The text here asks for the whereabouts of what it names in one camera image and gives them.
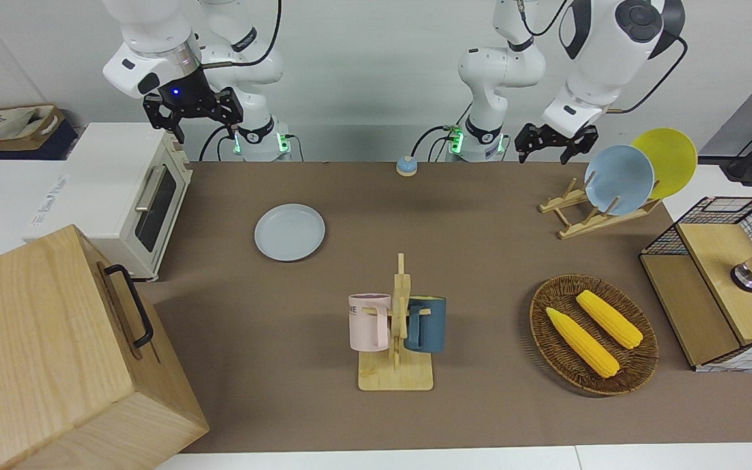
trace plate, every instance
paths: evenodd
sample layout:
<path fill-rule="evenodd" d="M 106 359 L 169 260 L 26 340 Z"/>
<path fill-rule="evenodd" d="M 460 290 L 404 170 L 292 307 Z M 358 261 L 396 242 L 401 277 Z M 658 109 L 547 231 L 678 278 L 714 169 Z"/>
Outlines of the plate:
<path fill-rule="evenodd" d="M 585 181 L 596 172 L 585 188 L 588 200 L 601 212 L 608 211 L 615 197 L 620 197 L 609 215 L 621 216 L 644 205 L 654 185 L 654 169 L 646 154 L 632 146 L 611 146 L 593 158 L 585 170 Z"/>
<path fill-rule="evenodd" d="M 638 347 L 627 350 L 619 345 L 576 303 L 576 295 L 585 289 L 603 298 L 640 330 L 642 341 Z M 599 377 L 561 338 L 547 317 L 546 307 L 554 307 L 575 319 L 614 355 L 620 363 L 617 375 L 607 379 Z M 596 277 L 565 274 L 541 285 L 530 303 L 530 329 L 535 345 L 552 369 L 590 395 L 612 396 L 634 392 L 644 386 L 657 367 L 657 339 L 645 314 L 623 291 Z"/>
<path fill-rule="evenodd" d="M 658 182 L 651 190 L 652 199 L 663 199 L 682 190 L 698 167 L 695 144 L 677 129 L 661 127 L 646 131 L 633 140 L 632 147 L 646 154 L 654 168 Z"/>
<path fill-rule="evenodd" d="M 326 227 L 315 209 L 284 204 L 263 214 L 254 227 L 257 249 L 277 261 L 296 261 L 321 246 Z"/>

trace label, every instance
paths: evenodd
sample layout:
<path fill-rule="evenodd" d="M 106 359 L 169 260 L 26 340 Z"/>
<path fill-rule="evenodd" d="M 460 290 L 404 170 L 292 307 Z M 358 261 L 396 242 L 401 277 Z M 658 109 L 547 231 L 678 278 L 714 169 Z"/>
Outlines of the label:
<path fill-rule="evenodd" d="M 495 155 L 496 152 L 498 152 L 498 146 L 490 146 L 484 152 L 484 160 L 489 160 L 490 158 L 492 158 L 492 155 Z"/>
<path fill-rule="evenodd" d="M 48 212 L 51 212 L 51 208 L 53 208 L 54 202 L 57 202 L 60 191 L 63 190 L 68 180 L 69 175 L 60 175 L 57 177 L 57 182 L 55 182 L 53 187 L 48 190 L 48 193 L 46 193 L 45 195 L 45 199 L 42 200 L 42 205 L 39 206 L 39 209 L 37 209 L 36 213 L 33 214 L 31 225 L 33 225 L 34 227 L 39 227 L 40 225 L 42 225 L 42 223 L 45 222 L 45 219 L 48 216 Z"/>

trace oven window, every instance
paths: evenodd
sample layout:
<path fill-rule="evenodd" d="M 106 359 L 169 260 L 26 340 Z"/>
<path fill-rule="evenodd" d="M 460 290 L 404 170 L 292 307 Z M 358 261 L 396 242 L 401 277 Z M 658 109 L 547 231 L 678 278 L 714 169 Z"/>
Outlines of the oven window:
<path fill-rule="evenodd" d="M 159 189 L 155 193 L 152 207 L 149 212 L 141 214 L 138 218 L 138 225 L 135 227 L 135 237 L 150 253 L 153 252 L 155 241 L 161 233 L 161 226 L 164 225 L 174 194 L 176 194 L 176 180 L 169 170 L 165 170 L 164 179 L 161 180 Z"/>

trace dark blue mug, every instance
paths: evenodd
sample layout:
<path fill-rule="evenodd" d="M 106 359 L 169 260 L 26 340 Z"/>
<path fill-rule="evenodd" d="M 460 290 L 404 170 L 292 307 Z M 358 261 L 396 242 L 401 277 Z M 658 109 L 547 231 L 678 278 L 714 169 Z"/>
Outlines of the dark blue mug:
<path fill-rule="evenodd" d="M 445 298 L 412 295 L 408 301 L 406 350 L 439 353 L 445 348 Z"/>

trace woven tray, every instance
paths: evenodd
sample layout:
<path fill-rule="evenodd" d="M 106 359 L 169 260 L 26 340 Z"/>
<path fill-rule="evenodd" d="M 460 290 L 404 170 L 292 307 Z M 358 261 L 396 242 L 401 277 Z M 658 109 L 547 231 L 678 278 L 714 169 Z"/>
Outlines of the woven tray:
<path fill-rule="evenodd" d="M 642 342 L 638 347 L 623 348 L 576 303 L 576 295 L 585 289 L 602 297 L 640 330 Z M 608 379 L 599 377 L 561 338 L 547 317 L 546 307 L 554 307 L 575 319 L 614 355 L 620 363 L 617 375 Z M 574 386 L 598 396 L 634 392 L 644 386 L 657 366 L 657 339 L 645 314 L 626 294 L 596 277 L 566 274 L 543 283 L 530 303 L 530 328 L 535 345 L 554 371 Z"/>

